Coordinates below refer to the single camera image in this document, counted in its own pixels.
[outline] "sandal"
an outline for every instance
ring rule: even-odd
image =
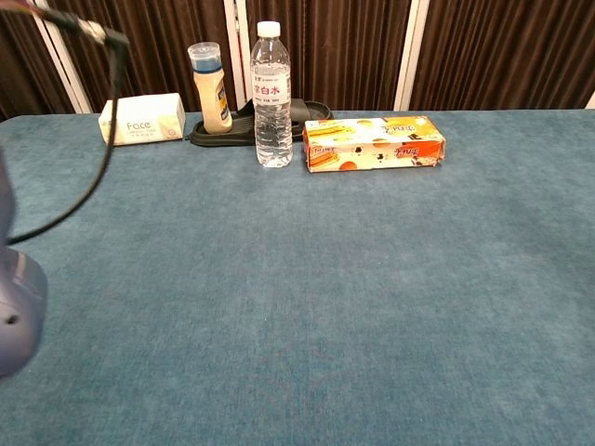
[[[200,121],[188,135],[190,142],[196,146],[254,146],[254,104],[248,100],[243,108],[231,114],[233,124],[231,130],[222,135],[206,133],[205,123]],[[330,109],[313,100],[291,99],[291,135],[294,141],[302,140],[302,131],[306,121],[333,119]]]

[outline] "sauce bottle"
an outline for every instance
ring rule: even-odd
[[[211,135],[231,129],[231,114],[223,85],[221,51],[215,42],[201,42],[188,48],[194,70],[194,83],[201,99],[205,130]]]

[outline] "water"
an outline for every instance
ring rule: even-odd
[[[258,162],[283,167],[293,158],[289,54],[279,38],[260,38],[251,59]]]
[[[283,75],[289,67],[275,63],[256,65],[255,75]],[[266,167],[283,167],[293,157],[291,138],[291,102],[282,105],[255,104],[255,132],[258,162]]]

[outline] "black cable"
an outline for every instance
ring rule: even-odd
[[[75,31],[75,32],[82,32],[80,28],[81,23],[88,23],[88,22],[81,22],[75,16],[65,16],[58,11],[45,11],[42,19],[52,21],[58,24],[59,27],[63,29],[67,29],[68,31]],[[7,245],[15,244],[15,243],[22,243],[27,240],[32,239],[33,237],[37,237],[55,227],[57,227],[61,222],[63,222],[66,218],[74,214],[78,211],[86,201],[91,198],[105,173],[108,170],[108,166],[110,165],[110,160],[112,159],[113,155],[113,146],[115,142],[115,130],[117,125],[117,112],[118,112],[118,99],[120,98],[120,90],[122,83],[124,81],[124,73],[125,73],[125,66],[126,66],[126,56],[128,50],[128,40],[126,37],[118,32],[113,30],[103,30],[105,35],[103,36],[104,41],[102,42],[105,46],[107,46],[112,51],[112,69],[111,69],[111,78],[112,78],[112,117],[110,123],[110,134],[108,136],[107,147],[105,149],[105,154],[103,155],[103,161],[101,162],[101,166],[99,167],[99,171],[93,180],[93,183],[88,187],[88,189],[83,193],[81,198],[71,206],[70,209],[62,213],[61,215],[57,216],[53,220],[49,221],[45,225],[35,229],[24,232],[14,237],[8,237]]]

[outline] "bottle cap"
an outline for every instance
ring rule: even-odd
[[[281,25],[278,21],[260,21],[257,25],[258,37],[279,37]]]
[[[221,69],[221,50],[216,42],[201,42],[188,48],[192,69],[202,74]]]

